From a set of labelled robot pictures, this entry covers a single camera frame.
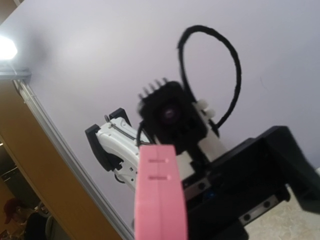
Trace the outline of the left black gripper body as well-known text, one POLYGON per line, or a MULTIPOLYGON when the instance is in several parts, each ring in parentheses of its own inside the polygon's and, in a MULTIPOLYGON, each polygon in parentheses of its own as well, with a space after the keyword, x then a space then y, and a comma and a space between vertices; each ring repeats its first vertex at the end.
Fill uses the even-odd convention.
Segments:
POLYGON ((263 140, 248 139, 182 181, 190 240, 247 240, 245 226, 290 200, 263 140))

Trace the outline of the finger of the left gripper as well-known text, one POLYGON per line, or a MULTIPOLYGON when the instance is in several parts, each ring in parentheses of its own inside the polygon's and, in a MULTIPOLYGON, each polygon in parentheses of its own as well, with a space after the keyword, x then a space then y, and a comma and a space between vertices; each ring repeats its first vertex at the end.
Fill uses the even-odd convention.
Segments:
POLYGON ((267 149, 286 178, 300 207, 320 213, 320 176, 307 161, 287 126, 273 126, 262 134, 267 149))

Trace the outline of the pink square adapter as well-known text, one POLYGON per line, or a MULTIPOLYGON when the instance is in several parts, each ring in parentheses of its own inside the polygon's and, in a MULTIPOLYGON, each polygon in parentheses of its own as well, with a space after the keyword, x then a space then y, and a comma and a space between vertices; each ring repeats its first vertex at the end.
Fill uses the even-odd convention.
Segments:
POLYGON ((185 195, 173 145, 143 145, 134 200, 136 240, 186 240, 185 195))

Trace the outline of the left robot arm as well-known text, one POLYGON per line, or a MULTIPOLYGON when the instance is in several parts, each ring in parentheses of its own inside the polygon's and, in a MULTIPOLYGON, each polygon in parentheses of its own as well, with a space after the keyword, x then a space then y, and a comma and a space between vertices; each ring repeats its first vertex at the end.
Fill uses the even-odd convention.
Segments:
POLYGON ((101 166, 135 192, 137 240, 247 240, 245 226, 291 196, 320 212, 320 177, 287 127, 232 150, 211 131, 187 130, 162 143, 118 109, 85 132, 101 166))

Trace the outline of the person with red cap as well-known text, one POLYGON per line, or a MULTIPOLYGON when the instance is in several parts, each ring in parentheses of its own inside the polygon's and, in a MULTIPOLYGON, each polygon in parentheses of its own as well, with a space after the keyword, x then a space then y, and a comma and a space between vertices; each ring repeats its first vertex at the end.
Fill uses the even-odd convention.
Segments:
POLYGON ((46 240, 47 218, 41 216, 37 211, 28 207, 18 198, 11 198, 3 206, 5 224, 14 221, 24 225, 24 240, 46 240))

